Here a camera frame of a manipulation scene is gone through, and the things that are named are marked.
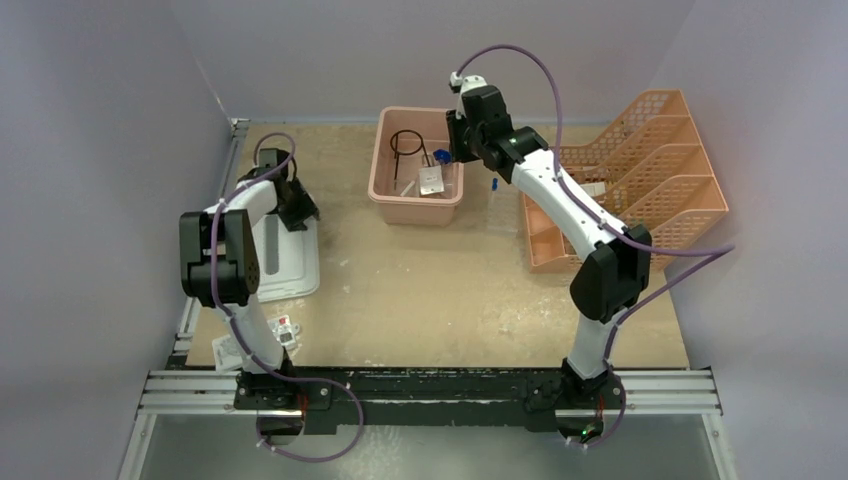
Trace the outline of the spatula with blue clip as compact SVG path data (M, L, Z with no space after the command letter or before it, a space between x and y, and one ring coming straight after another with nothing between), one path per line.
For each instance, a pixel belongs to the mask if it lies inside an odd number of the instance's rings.
M448 168L453 164L452 154L445 149L437 149L432 153L433 160L441 167Z

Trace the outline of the small white packet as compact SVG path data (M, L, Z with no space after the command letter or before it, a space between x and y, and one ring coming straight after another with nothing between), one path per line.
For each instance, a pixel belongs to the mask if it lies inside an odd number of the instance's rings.
M418 173L419 195L421 197L441 194L445 191L443 168L441 165L423 167Z

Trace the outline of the white plastic bin lid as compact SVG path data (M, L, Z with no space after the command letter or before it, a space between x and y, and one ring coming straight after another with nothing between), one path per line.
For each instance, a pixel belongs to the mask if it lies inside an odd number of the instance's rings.
M320 285L318 221L290 232L276 215L266 215L252 230L260 264L257 296L270 303L313 294Z

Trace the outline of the black wire tripod stand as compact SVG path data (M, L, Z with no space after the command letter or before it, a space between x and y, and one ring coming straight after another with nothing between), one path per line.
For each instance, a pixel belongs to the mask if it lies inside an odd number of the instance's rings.
M406 148L402 147L402 143L411 142L413 139L418 141L418 145L414 148ZM399 180L400 180L400 159L402 157L412 157L413 159L417 159L418 161L423 161L425 166L429 166L429 160L427 159L427 149L425 146L423 136L416 130L413 129L400 129L392 134L389 140L389 146L392 151L393 160L394 160L394 170L393 170L393 186L398 188Z

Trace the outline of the white clay triangle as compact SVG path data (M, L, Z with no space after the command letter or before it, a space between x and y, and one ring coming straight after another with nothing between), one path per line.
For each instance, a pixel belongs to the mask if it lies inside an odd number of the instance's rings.
M398 197L414 197L417 191L417 182L415 180L401 181L396 184L396 187L396 193Z

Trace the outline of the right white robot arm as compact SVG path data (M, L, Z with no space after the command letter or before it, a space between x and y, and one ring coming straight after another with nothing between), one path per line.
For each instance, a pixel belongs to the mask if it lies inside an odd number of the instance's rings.
M531 127L514 128L501 91L480 76L452 85L446 115L450 152L460 163L482 161L553 221L581 265L569 286L579 312L574 344L562 367L561 392L576 407L596 399L609 378L609 341L616 321L637 303L650 277L652 238L628 227L588 195Z

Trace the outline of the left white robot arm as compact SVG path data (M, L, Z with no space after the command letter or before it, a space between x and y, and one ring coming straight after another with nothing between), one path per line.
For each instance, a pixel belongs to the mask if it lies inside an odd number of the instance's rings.
M291 152L262 148L256 154L255 166L227 197L181 215L181 286L226 325L225 369L267 374L259 395L284 409L298 395L293 343L262 305L317 290L320 213Z

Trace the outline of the pink plastic bin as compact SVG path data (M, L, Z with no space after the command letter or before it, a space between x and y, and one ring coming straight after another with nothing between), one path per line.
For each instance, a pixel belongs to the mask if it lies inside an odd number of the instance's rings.
M446 226L451 223L464 195L464 166L454 163L443 168L445 191L441 194L419 195L419 170L438 165L432 158L437 149L449 151L449 135L444 109L419 107L386 107L379 117L368 183L368 196L377 205L383 221L390 225ZM389 146L392 134L400 129L413 129L424 138L430 165L412 157L400 159L400 180L417 182L414 197L397 196L393 186L394 160ZM418 141L402 143L414 148Z

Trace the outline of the clear test tube rack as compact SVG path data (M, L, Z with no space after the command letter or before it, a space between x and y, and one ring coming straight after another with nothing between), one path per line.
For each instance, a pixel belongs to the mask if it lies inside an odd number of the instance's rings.
M519 230L519 191L512 185L500 184L488 197L486 226L499 235L515 235Z

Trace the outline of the blister pack with label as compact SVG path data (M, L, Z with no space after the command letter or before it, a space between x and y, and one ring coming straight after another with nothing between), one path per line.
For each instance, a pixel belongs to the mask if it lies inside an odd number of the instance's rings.
M301 327L298 323L293 323L288 315L269 320L268 326L290 355L294 355L300 349ZM246 357L241 353L236 340L231 335L213 339L211 346L217 372L235 371L244 366Z

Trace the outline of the orange mesh file organizer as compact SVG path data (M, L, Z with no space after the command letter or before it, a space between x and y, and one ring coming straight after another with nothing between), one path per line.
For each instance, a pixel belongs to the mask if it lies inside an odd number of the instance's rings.
M647 227L656 248L687 250L728 211L679 89L641 93L561 165L605 210Z

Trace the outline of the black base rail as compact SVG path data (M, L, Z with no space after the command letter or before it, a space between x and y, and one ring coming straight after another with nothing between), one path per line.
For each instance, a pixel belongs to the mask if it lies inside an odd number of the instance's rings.
M541 368L299 366L294 380L240 373L233 406L289 417L310 435L342 425L522 427L566 437L601 434L625 389L609 373L583 382Z

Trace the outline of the aluminium frame rail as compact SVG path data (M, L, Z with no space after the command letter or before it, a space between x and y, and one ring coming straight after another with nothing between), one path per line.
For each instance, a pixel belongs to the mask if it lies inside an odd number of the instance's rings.
M623 370L627 411L636 415L720 415L708 370ZM147 415L235 414L236 374L213 371L152 371L138 411Z

